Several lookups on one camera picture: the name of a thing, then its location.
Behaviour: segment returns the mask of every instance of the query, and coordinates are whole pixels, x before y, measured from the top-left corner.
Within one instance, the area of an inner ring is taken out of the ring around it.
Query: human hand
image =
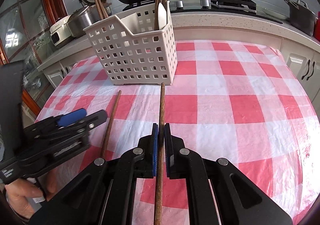
[[[57,193],[56,169],[47,174],[46,188],[48,190],[47,201],[49,201]],[[42,191],[33,183],[21,178],[5,185],[5,189],[11,208],[22,217],[30,219],[35,211],[26,197],[42,197]]]

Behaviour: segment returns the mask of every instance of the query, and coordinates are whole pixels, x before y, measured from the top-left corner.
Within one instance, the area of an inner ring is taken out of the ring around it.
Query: gas stove
[[[257,13],[257,5],[252,0],[210,0],[212,9],[231,9]]]
[[[137,7],[140,7],[143,5],[148,5],[151,3],[155,3],[155,0],[148,0],[148,1],[141,2],[141,3],[129,4],[122,11],[124,12],[124,11],[130,10],[130,9],[137,8]]]
[[[252,0],[182,0],[170,3],[170,13],[179,12],[228,12],[254,16],[282,24],[281,21],[257,12]]]

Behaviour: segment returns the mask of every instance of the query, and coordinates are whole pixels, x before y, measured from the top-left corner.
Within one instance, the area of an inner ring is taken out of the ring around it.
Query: window
[[[37,67],[56,48],[41,0],[5,0],[0,7],[0,41],[8,62],[24,60],[24,88],[42,108],[54,88]]]

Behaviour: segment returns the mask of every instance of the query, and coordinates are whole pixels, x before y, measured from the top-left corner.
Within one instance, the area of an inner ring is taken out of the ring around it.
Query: black cabinet handle
[[[313,64],[312,64],[312,66],[313,66],[313,70],[312,70],[311,75],[310,75],[309,77],[307,77],[307,81],[309,80],[309,78],[310,78],[310,77],[312,77],[312,76],[313,76],[313,73],[315,72],[315,64],[316,64],[316,62],[315,62],[315,61],[313,61]]]
[[[307,71],[307,73],[301,78],[301,80],[303,80],[307,75],[308,75],[308,73],[309,73],[309,70],[310,70],[310,59],[308,60],[308,71]]]

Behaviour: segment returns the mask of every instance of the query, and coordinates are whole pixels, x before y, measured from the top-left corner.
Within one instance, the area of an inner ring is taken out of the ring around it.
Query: rice cooker
[[[50,28],[51,40],[58,49],[74,39],[74,37],[71,36],[70,30],[67,26],[69,18],[70,15],[58,20]]]

